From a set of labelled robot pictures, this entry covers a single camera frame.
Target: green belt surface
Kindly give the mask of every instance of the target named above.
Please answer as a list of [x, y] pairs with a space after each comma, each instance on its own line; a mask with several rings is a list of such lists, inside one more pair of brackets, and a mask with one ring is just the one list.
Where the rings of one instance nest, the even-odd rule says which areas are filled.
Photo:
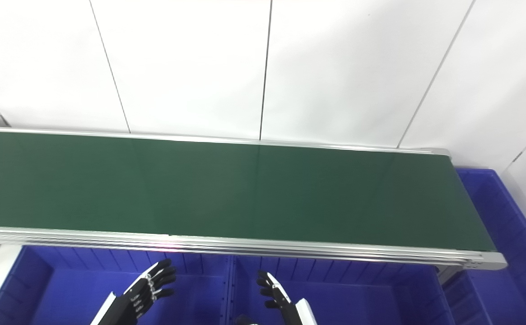
[[0, 226], [495, 251], [447, 156], [0, 132]]

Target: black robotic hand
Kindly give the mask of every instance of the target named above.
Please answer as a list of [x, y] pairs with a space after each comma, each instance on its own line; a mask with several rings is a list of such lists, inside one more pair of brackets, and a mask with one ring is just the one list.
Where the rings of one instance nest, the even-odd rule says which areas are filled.
[[157, 299], [172, 296], [172, 288], [161, 288], [176, 280], [176, 268], [170, 263], [165, 259], [149, 267], [122, 296], [111, 292], [91, 325], [135, 325]]
[[[265, 301], [265, 307], [277, 308], [281, 311], [285, 325], [317, 325], [311, 306], [305, 299], [294, 304], [291, 302], [283, 286], [269, 272], [259, 271], [257, 284], [261, 286], [261, 294], [272, 300]], [[237, 318], [238, 325], [254, 324], [248, 317]]]

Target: blue storage crate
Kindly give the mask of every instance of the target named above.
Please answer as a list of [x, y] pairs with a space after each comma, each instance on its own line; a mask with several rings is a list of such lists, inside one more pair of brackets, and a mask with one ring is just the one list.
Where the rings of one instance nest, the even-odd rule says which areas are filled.
[[257, 270], [273, 274], [291, 300], [305, 298], [319, 325], [452, 325], [449, 306], [429, 265], [234, 257], [229, 323], [241, 314], [261, 325], [282, 324], [263, 305]]
[[475, 208], [509, 266], [469, 270], [445, 285], [458, 325], [526, 325], [526, 218], [496, 172], [458, 169]]
[[244, 313], [278, 325], [263, 305], [257, 270], [306, 298], [321, 325], [453, 325], [433, 267], [72, 247], [24, 247], [0, 290], [0, 325], [87, 325], [111, 291], [118, 294], [152, 263], [177, 267], [172, 297], [158, 300], [141, 325], [232, 324]]
[[88, 325], [110, 292], [124, 290], [168, 257], [176, 293], [157, 300], [139, 325], [221, 325], [226, 321], [225, 255], [24, 247], [0, 290], [0, 325]]

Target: aluminum frame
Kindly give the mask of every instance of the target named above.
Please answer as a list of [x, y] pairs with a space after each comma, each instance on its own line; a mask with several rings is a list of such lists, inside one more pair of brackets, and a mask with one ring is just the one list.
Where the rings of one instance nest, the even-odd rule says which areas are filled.
[[442, 155], [442, 156], [449, 156], [449, 152], [447, 150], [435, 149], [435, 148], [400, 149], [400, 148], [356, 146], [353, 144], [312, 144], [312, 143], [306, 143], [306, 142], [238, 139], [238, 138], [214, 138], [214, 137], [208, 137], [208, 136], [132, 134], [132, 133], [95, 132], [95, 131], [59, 131], [59, 130], [9, 128], [9, 127], [0, 127], [0, 132], [28, 133], [28, 134], [51, 134], [51, 135], [102, 136], [102, 137], [108, 137], [108, 138], [169, 140], [169, 141], [179, 141], [179, 142], [205, 142], [205, 143], [211, 143], [211, 144], [255, 144], [255, 145], [260, 144], [264, 146], [355, 150], [355, 151], [366, 151], [366, 152], [436, 154], [436, 155]]
[[502, 254], [488, 251], [106, 231], [0, 227], [0, 243], [432, 264], [466, 269], [507, 266]]

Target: conveyor leg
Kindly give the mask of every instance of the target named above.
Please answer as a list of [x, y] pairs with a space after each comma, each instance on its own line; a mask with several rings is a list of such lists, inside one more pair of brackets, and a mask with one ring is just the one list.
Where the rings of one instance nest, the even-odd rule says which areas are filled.
[[463, 270], [463, 267], [459, 265], [436, 265], [436, 268], [438, 268], [438, 278], [442, 285]]

